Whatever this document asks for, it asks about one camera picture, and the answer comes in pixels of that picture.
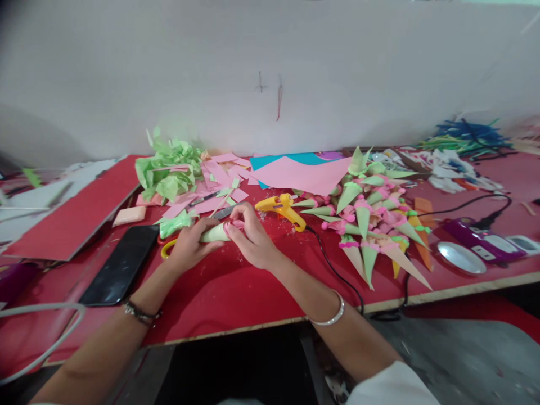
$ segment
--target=wall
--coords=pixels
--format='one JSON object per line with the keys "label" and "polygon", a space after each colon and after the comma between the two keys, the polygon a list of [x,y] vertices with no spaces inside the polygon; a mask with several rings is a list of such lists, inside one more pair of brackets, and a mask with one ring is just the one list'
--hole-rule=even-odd
{"label": "wall", "polygon": [[145,128],[156,123],[209,147],[279,153],[403,144],[459,111],[510,122],[540,106],[534,7],[25,4],[3,27],[0,150],[26,164],[148,153]]}

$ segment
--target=red table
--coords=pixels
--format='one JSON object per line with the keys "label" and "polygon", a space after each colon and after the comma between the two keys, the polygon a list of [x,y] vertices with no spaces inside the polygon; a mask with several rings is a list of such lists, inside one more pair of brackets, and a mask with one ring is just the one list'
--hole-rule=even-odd
{"label": "red table", "polygon": [[[537,176],[539,169],[538,157],[528,154],[511,155],[505,159],[486,161],[478,166],[479,172],[502,183],[514,199],[514,203],[494,224],[495,232],[502,236],[524,235],[540,240],[540,215],[533,217],[520,205],[522,201],[531,202],[540,197],[540,180]],[[282,192],[277,189],[261,190],[258,186],[247,185],[247,182],[244,182],[242,189],[250,194],[248,201],[253,204]],[[444,210],[482,194],[468,191],[449,195],[425,182],[409,189],[406,196],[427,198],[433,202],[435,210]],[[436,217],[469,216],[480,219],[504,202],[505,200],[484,199],[460,211]],[[164,209],[149,209],[145,223],[151,224],[159,219]],[[362,294],[366,312],[399,305],[403,298],[403,271],[395,280],[391,261],[382,256],[377,260],[376,271],[373,273],[375,291],[370,291],[339,249],[340,237],[333,232],[321,230],[319,219],[306,215],[306,220],[308,225],[321,235],[327,255],[336,270]],[[343,284],[327,266],[313,234],[294,232],[289,222],[279,220],[274,213],[266,215],[263,225],[276,246],[296,264],[339,291],[351,304],[359,305],[354,291]],[[72,262],[38,276],[13,306],[37,302],[76,302],[128,227],[105,229],[100,240]],[[436,229],[430,235],[430,243],[434,244],[439,240],[455,241],[442,229]],[[411,255],[434,289],[431,292],[412,278],[409,283],[411,304],[540,281],[540,255],[511,263],[506,269],[489,265],[488,272],[480,277],[470,277],[457,272],[437,258],[434,259],[434,272],[430,273],[416,259],[414,248],[411,249]],[[156,247],[138,285],[147,279],[160,263],[159,248]],[[115,308],[89,308],[80,326],[53,353],[47,364],[69,358],[114,310]],[[15,372],[41,354],[61,335],[73,313],[64,310],[30,314],[0,323],[0,374]],[[233,243],[227,243],[223,249],[213,253],[182,276],[163,305],[163,316],[156,323],[156,327],[149,331],[144,344],[173,344],[297,322],[302,318],[303,313],[296,302],[273,276],[251,266]]]}

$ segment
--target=purple device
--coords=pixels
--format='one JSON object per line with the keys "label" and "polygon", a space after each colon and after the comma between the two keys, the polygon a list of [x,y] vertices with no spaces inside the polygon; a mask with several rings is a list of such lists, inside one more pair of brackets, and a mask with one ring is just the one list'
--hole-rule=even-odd
{"label": "purple device", "polygon": [[468,217],[458,218],[448,221],[443,228],[488,263],[511,262],[527,255],[525,250],[491,230],[484,231],[473,227],[475,222]]}
{"label": "purple device", "polygon": [[0,309],[15,300],[39,271],[35,263],[0,266]]}

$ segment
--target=smartphone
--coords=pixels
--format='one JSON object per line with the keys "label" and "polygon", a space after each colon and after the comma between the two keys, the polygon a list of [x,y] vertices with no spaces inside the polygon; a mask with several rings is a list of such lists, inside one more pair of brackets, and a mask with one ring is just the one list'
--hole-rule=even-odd
{"label": "smartphone", "polygon": [[159,226],[128,229],[79,302],[87,307],[120,303],[146,263],[158,234]]}

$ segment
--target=person's left hand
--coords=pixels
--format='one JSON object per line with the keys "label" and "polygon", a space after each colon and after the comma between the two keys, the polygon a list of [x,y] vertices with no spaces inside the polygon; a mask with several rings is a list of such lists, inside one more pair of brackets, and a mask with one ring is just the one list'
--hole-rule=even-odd
{"label": "person's left hand", "polygon": [[185,271],[194,267],[214,250],[224,245],[223,241],[210,242],[207,244],[199,243],[201,235],[208,229],[219,224],[217,219],[201,218],[195,225],[181,230],[178,240],[173,246],[168,259],[163,265],[170,271],[178,272],[180,276]]}

